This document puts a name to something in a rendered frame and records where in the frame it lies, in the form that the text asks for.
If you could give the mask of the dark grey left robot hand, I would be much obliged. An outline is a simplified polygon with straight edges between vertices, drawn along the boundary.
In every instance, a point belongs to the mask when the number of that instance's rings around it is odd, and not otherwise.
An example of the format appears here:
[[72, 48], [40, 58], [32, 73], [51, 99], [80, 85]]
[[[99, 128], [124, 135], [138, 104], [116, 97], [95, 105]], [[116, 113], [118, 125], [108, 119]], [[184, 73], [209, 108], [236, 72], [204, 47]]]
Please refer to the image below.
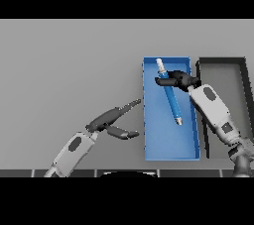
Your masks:
[[114, 122], [121, 116], [130, 111], [134, 106], [141, 103], [140, 99], [136, 99], [123, 107], [115, 107], [110, 109], [100, 116], [96, 117], [89, 124], [85, 126], [85, 129], [89, 133], [107, 131], [107, 134], [120, 140], [129, 140], [139, 136], [138, 132], [131, 132], [120, 129], [114, 126]]

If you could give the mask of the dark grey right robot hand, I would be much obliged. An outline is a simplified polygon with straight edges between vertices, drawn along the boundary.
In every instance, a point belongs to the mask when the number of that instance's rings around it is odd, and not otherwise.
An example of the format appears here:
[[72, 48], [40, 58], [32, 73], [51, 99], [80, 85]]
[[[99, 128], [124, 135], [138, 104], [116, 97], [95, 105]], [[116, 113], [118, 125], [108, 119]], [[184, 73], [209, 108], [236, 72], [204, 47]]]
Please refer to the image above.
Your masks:
[[156, 77], [155, 82], [159, 86], [177, 87], [183, 92], [188, 92], [189, 88], [198, 88], [201, 86], [201, 80], [198, 77], [192, 77], [186, 72], [180, 70], [166, 71], [165, 77]]

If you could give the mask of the blue pipe with pale end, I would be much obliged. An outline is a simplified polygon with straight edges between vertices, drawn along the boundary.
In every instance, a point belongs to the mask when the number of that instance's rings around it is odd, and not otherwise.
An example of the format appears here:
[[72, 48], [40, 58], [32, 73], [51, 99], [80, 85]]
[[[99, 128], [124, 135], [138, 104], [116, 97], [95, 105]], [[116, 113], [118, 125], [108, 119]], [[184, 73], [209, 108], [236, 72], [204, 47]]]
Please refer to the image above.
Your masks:
[[175, 86], [177, 81], [174, 78], [169, 78], [168, 72], [165, 70], [163, 61], [159, 57], [156, 59], [156, 63], [159, 69], [158, 70], [159, 76], [155, 78], [155, 81], [159, 86], [162, 86], [164, 88], [176, 123], [178, 125], [182, 125], [183, 124], [182, 114], [173, 90], [173, 87]]

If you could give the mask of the dark grey bin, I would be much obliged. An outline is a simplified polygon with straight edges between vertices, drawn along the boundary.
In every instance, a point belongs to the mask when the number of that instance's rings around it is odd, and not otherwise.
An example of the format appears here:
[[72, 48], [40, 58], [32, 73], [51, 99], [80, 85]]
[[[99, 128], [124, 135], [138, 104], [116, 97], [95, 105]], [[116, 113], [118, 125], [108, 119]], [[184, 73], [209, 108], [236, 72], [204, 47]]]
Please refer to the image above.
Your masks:
[[[228, 107], [242, 137], [254, 137], [253, 91], [244, 57], [201, 57], [196, 72], [202, 84], [210, 84]], [[228, 159], [229, 148], [211, 132], [197, 114], [201, 150], [206, 159]]]

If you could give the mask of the blue bin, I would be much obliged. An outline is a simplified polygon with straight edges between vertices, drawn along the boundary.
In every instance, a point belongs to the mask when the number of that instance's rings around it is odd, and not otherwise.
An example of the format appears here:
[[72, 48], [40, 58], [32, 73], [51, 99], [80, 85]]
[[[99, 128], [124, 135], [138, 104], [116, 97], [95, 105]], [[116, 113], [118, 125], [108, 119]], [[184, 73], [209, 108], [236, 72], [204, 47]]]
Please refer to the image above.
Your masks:
[[195, 109], [186, 92], [174, 87], [183, 124], [175, 121], [166, 92], [155, 82], [158, 66], [155, 56], [143, 57], [143, 123], [145, 160], [198, 161], [200, 148]]

